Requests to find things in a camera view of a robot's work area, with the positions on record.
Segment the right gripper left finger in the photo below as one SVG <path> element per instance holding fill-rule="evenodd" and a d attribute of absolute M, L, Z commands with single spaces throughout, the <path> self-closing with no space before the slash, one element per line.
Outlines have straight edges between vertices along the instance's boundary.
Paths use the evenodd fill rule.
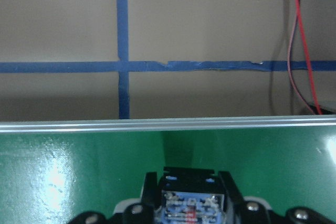
<path fill-rule="evenodd" d="M 157 184 L 157 173 L 146 173 L 140 200 L 126 207 L 123 212 L 123 223 L 155 223 Z"/>

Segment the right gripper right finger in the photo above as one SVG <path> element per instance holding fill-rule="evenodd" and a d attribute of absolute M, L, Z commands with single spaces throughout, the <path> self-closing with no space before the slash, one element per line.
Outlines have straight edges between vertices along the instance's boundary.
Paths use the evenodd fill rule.
<path fill-rule="evenodd" d="M 244 198 L 229 172 L 219 172 L 225 190 L 226 223 L 270 223 L 268 209 L 257 198 Z"/>

